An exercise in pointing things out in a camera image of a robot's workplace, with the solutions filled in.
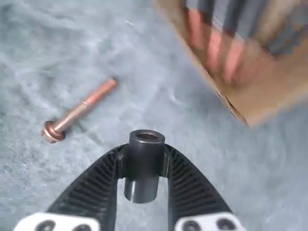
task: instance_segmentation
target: cylindrical spacer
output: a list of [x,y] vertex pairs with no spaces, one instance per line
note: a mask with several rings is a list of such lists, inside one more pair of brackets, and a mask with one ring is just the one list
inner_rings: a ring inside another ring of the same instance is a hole
[[131,132],[124,187],[124,195],[131,202],[143,204],[156,198],[164,148],[165,137],[158,132]]

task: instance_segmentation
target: blurry cardboard box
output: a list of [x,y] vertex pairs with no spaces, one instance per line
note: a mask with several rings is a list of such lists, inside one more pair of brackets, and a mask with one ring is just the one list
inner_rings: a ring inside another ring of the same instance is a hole
[[[278,28],[283,16],[289,13],[292,5],[299,2],[288,0],[288,4],[281,4],[278,0],[270,1],[267,13],[261,19],[263,24],[259,25],[256,34],[260,44],[276,33],[271,27]],[[205,67],[205,53],[189,46],[186,12],[181,0],[156,0],[156,3],[174,26],[179,39],[203,77],[239,120],[250,126],[255,125],[308,95],[308,38],[302,39],[300,46],[293,47],[291,54],[282,55],[271,70],[257,70],[258,75],[262,76],[260,80],[235,86],[227,84],[218,76],[210,75]]]

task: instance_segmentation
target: gray carpet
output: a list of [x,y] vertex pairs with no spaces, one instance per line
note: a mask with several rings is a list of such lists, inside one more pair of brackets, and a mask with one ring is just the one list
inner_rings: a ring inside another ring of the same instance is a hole
[[[119,88],[63,142],[40,137],[108,76]],[[1,0],[0,230],[44,211],[132,130],[163,133],[208,177],[250,231],[303,231],[308,103],[256,129],[236,121],[144,0]],[[119,182],[116,231],[167,230],[167,182],[134,205]]]

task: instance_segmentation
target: cardboard box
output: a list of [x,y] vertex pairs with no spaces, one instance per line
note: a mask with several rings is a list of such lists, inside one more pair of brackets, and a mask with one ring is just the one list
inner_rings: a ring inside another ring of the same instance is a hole
[[[267,72],[260,70],[262,79],[234,86],[225,83],[220,77],[210,76],[204,65],[205,54],[189,46],[187,20],[181,0],[156,0],[156,3],[174,26],[193,63],[236,118],[252,126],[308,95],[308,38],[302,39],[300,46],[293,48],[292,54],[280,57],[275,68]],[[259,33],[263,40],[265,35],[270,36],[269,24],[264,25],[267,34]]]

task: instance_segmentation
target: bolt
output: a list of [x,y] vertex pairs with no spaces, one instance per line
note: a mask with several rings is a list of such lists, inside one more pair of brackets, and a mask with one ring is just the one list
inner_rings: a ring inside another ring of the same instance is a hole
[[56,223],[53,220],[46,220],[40,223],[35,231],[52,231]]
[[201,227],[197,222],[193,220],[189,220],[183,224],[182,230],[183,231],[201,231]]
[[92,109],[100,99],[116,87],[116,80],[110,78],[104,82],[97,90],[69,111],[58,121],[46,121],[42,130],[42,137],[49,143],[56,143],[65,139],[65,130],[86,112]]

